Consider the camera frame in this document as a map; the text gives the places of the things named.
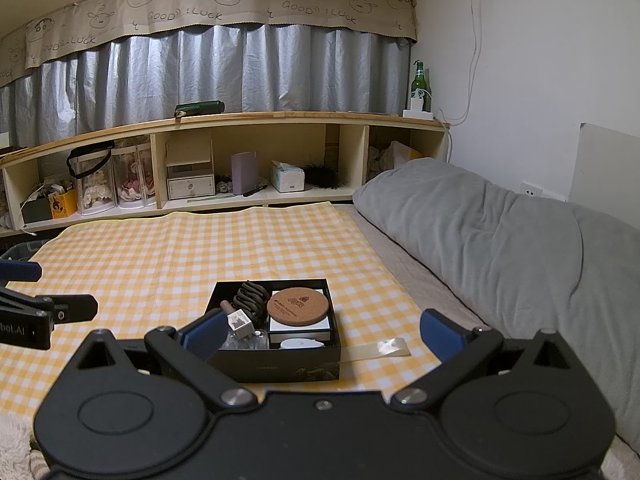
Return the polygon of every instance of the yellow checkered tablecloth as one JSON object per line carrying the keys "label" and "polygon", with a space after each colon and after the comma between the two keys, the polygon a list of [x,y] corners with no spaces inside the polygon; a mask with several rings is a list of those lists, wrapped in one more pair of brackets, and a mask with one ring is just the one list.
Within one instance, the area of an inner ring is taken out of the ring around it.
{"label": "yellow checkered tablecloth", "polygon": [[[340,380],[278,384],[289,390],[382,390],[386,396],[438,365],[420,340],[420,309],[386,270],[357,226],[329,203],[216,214],[78,224],[34,260],[26,294],[93,294],[90,323],[59,325],[47,352],[0,345],[0,412],[33,415],[86,334],[109,328],[138,338],[196,319],[218,280],[326,278],[343,346],[404,337],[411,357],[342,364]],[[266,386],[252,386],[261,393]]]}

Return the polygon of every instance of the cork coaster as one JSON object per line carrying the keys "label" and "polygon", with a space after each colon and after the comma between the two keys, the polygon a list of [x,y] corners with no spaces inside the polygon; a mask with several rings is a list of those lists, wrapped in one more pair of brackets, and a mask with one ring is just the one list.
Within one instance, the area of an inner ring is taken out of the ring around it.
{"label": "cork coaster", "polygon": [[267,311],[278,323],[289,326],[306,326],[317,323],[326,316],[329,300],[312,288],[294,286],[276,292]]}

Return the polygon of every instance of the gray blanket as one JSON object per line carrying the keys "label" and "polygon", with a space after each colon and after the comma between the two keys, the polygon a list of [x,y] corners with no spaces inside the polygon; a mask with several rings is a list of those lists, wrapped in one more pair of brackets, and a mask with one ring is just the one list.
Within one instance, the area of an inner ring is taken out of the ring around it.
{"label": "gray blanket", "polygon": [[559,330],[640,450],[639,230],[430,158],[385,171],[353,202],[487,324],[515,338]]}

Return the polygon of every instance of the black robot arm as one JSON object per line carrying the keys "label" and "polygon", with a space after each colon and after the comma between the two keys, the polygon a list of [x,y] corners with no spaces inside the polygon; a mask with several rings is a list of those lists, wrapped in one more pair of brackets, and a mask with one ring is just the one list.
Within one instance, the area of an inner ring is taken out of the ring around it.
{"label": "black robot arm", "polygon": [[54,325],[91,321],[97,313],[88,294],[32,298],[0,286],[0,343],[48,350]]}
{"label": "black robot arm", "polygon": [[268,392],[258,403],[171,328],[146,335],[146,358],[140,343],[94,331],[34,432],[56,480],[600,478],[614,419],[562,337],[456,330],[462,349],[389,403],[380,392]]}

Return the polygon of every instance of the black plastic crate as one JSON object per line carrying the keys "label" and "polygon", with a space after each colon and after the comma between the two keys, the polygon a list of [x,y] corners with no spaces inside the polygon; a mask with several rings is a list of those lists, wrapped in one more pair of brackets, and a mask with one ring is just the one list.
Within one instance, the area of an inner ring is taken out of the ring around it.
{"label": "black plastic crate", "polygon": [[48,241],[49,240],[34,240],[32,242],[15,244],[11,249],[0,256],[0,259],[27,262]]}

